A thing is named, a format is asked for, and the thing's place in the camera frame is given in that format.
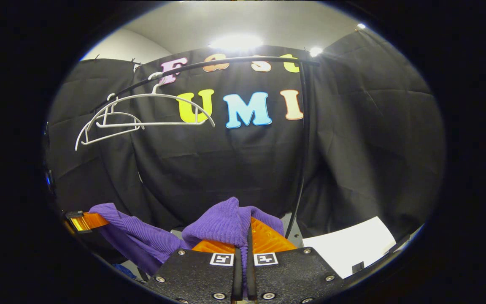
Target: white clothes hanger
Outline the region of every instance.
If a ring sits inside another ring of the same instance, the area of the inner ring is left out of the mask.
[[[151,78],[153,78],[153,77],[159,77],[160,75],[162,75],[161,72],[153,73],[148,77],[148,80],[151,80]],[[137,95],[127,96],[127,97],[121,98],[121,99],[116,97],[116,100],[108,103],[106,106],[103,106],[102,109],[100,109],[93,116],[93,118],[90,121],[88,121],[84,125],[84,127],[81,129],[81,131],[78,135],[78,138],[76,138],[75,151],[78,150],[78,143],[80,142],[81,135],[84,132],[85,132],[85,142],[81,141],[81,144],[83,144],[84,146],[87,146],[88,144],[93,144],[95,142],[98,142],[98,141],[101,141],[101,140],[104,140],[104,139],[107,139],[107,138],[110,138],[110,137],[114,137],[116,135],[129,133],[129,132],[132,132],[132,131],[137,131],[138,129],[140,129],[140,127],[142,129],[145,129],[145,127],[144,127],[145,125],[203,125],[206,120],[209,120],[210,123],[211,123],[211,126],[215,127],[215,122],[213,121],[211,116],[203,108],[201,108],[199,105],[197,105],[196,103],[191,102],[190,100],[186,100],[185,98],[178,98],[177,96],[173,96],[173,95],[157,94],[157,88],[160,87],[161,85],[163,85],[164,82],[165,82],[165,79],[163,79],[160,83],[156,84],[153,87],[153,92],[151,94],[137,94]],[[114,93],[108,95],[108,98],[106,98],[106,100],[110,100],[110,98],[113,95],[114,95]],[[189,104],[191,104],[195,107],[194,122],[142,122],[142,121],[140,121],[140,119],[138,119],[137,117],[135,117],[132,114],[125,113],[125,112],[114,112],[114,106],[116,106],[116,104],[118,104],[119,102],[122,102],[124,100],[131,100],[133,98],[143,98],[143,97],[171,98],[173,100],[181,100],[183,102],[187,102],[187,103],[189,103]],[[207,117],[206,120],[198,122],[198,110],[200,110],[202,113],[205,114],[205,116]],[[108,117],[110,115],[130,116],[134,119],[134,123],[114,123],[114,124],[108,124],[107,125],[106,124],[106,117]],[[96,121],[98,119],[103,119],[102,124],[100,124],[99,122]],[[110,135],[100,137],[100,138],[97,138],[97,139],[94,139],[94,140],[89,140],[89,136],[88,136],[87,133],[91,130],[91,126],[93,125],[93,122],[95,122],[97,127],[99,127],[99,128],[116,128],[116,127],[134,127],[134,128],[130,129],[130,130],[122,131],[122,132],[119,132],[119,133],[110,134]]]

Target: ceiling light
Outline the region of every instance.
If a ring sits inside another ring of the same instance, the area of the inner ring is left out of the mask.
[[[246,49],[261,46],[262,39],[251,35],[232,35],[215,40],[209,46],[220,49]]]
[[[320,54],[322,52],[321,48],[311,48],[310,49],[310,55],[312,57],[315,57],[317,54]]]

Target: purple knit fabric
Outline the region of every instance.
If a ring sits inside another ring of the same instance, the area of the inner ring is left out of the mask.
[[[241,248],[243,284],[246,284],[247,234],[251,217],[282,235],[282,221],[254,206],[239,207],[237,198],[212,206],[197,221],[183,229],[183,240],[172,233],[143,223],[135,216],[116,210],[112,203],[93,206],[89,212],[102,215],[110,224],[99,227],[100,233],[121,254],[139,268],[153,275],[179,248],[191,249],[201,240],[214,240]]]

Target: white paper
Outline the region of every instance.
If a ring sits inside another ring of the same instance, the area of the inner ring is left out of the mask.
[[[343,279],[352,275],[353,265],[363,262],[367,267],[395,244],[377,216],[340,231],[303,239],[303,245],[313,247]]]

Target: colorful foam letter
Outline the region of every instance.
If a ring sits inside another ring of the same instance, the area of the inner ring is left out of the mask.
[[[164,73],[164,72],[171,71],[173,69],[181,68],[181,65],[187,64],[188,61],[189,60],[187,60],[187,58],[183,57],[183,58],[179,58],[179,59],[176,59],[176,60],[165,62],[165,63],[161,64],[160,66],[162,67],[162,72]],[[168,84],[168,83],[172,83],[172,82],[176,81],[175,75],[168,75],[165,78],[166,78],[166,81],[164,82],[164,84]]]
[[[249,101],[248,104],[245,104],[238,94],[224,96],[222,100],[228,104],[228,123],[226,123],[226,127],[228,129],[241,127],[238,115],[245,125],[249,125],[253,113],[253,125],[269,125],[271,119],[267,115],[266,98],[266,92],[254,92],[251,96],[251,101]]]
[[[211,105],[211,95],[214,93],[212,89],[205,89],[198,92],[198,95],[202,96],[202,103],[204,110],[211,115],[213,111],[213,107]],[[177,96],[178,98],[185,98],[186,100],[193,101],[192,98],[194,97],[193,93],[183,93]],[[179,102],[179,116],[184,122],[195,122],[195,115],[194,115],[194,106],[190,103],[184,102],[183,100],[178,100]],[[198,111],[198,122],[202,122],[208,119],[208,117]]]
[[[284,55],[279,56],[279,57],[282,57],[282,58],[295,58],[291,54],[284,54]],[[286,69],[286,71],[289,71],[289,72],[292,72],[292,73],[299,73],[299,67],[297,67],[295,65],[295,63],[293,63],[293,62],[285,62],[284,63],[284,68]]]
[[[219,60],[219,59],[226,59],[226,55],[225,54],[212,54],[211,56],[206,58],[204,61]],[[229,65],[230,65],[229,63],[208,65],[207,67],[204,67],[204,71],[212,72],[212,71],[215,71],[215,70],[223,70],[223,69],[226,69]]]
[[[262,56],[255,54],[253,57],[262,57]],[[267,61],[253,61],[251,63],[251,67],[253,70],[258,72],[271,71],[271,65]]]
[[[286,119],[297,120],[303,118],[303,113],[299,110],[299,103],[297,102],[297,95],[299,94],[296,90],[282,90],[280,95],[284,96],[284,101],[286,101]]]

